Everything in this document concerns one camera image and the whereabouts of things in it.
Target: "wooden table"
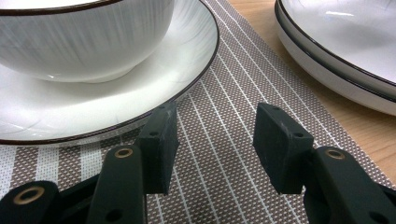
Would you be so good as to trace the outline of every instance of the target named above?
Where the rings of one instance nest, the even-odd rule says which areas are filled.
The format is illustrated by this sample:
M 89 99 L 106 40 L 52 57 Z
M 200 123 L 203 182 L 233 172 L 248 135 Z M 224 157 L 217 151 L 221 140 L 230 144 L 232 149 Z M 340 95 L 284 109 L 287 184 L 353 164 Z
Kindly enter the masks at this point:
M 275 0 L 228 0 L 299 76 L 357 144 L 396 184 L 396 117 L 358 105 L 326 88 L 287 53 L 276 34 Z

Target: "tableware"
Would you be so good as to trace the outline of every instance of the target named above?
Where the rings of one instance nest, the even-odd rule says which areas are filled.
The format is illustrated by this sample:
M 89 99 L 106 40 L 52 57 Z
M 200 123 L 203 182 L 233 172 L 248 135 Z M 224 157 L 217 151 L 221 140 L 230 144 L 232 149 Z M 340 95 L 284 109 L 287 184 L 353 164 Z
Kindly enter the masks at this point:
M 138 127 L 156 106 L 180 99 L 205 73 L 219 30 L 200 1 L 176 0 L 160 46 L 127 75 L 104 83 L 13 76 L 0 66 L 0 144 L 97 138 Z
M 396 30 L 389 30 L 396 6 L 387 3 L 278 0 L 279 37 L 315 79 L 359 104 L 396 115 Z
M 128 73 L 160 44 L 174 0 L 1 1 L 0 63 L 60 82 Z

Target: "ceramic bowl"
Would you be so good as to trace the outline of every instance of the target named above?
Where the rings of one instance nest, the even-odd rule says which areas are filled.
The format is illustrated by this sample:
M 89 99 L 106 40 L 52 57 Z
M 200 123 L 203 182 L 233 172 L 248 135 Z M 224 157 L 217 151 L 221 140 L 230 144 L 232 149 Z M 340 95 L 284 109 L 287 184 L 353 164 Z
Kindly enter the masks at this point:
M 0 63 L 50 81 L 109 81 L 155 50 L 173 9 L 174 0 L 1 1 Z
M 279 35 L 282 43 L 310 75 L 346 98 L 395 115 L 395 2 L 278 0 L 276 17 L 286 34 Z M 299 50 L 309 60 L 297 56 Z M 312 61 L 328 72 L 312 69 Z

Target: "placemat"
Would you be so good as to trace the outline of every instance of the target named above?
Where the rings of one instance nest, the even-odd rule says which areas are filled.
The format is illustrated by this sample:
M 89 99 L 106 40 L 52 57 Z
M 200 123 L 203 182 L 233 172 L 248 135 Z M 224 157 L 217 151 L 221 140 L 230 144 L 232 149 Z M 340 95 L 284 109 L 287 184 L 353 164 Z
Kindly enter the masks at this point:
M 302 196 L 276 194 L 252 146 L 258 102 L 283 108 L 315 136 L 315 147 L 348 151 L 373 180 L 394 187 L 226 0 L 204 3 L 219 25 L 219 51 L 178 104 L 170 193 L 148 195 L 149 223 L 307 223 Z M 1 146 L 0 197 L 32 180 L 67 189 L 98 174 L 106 152 L 138 133 L 81 146 Z

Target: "saucer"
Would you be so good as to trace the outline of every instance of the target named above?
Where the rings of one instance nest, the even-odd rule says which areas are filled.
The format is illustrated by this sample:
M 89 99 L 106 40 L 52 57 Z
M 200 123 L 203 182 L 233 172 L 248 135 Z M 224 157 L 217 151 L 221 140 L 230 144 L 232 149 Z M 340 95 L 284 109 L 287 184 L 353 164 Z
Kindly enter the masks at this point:
M 396 115 L 396 5 L 276 1 L 278 35 L 312 77 L 346 98 Z
M 54 144 L 139 127 L 152 109 L 179 100 L 199 80 L 218 46 L 209 9 L 200 1 L 176 0 L 161 45 L 118 79 L 50 82 L 0 64 L 0 144 Z

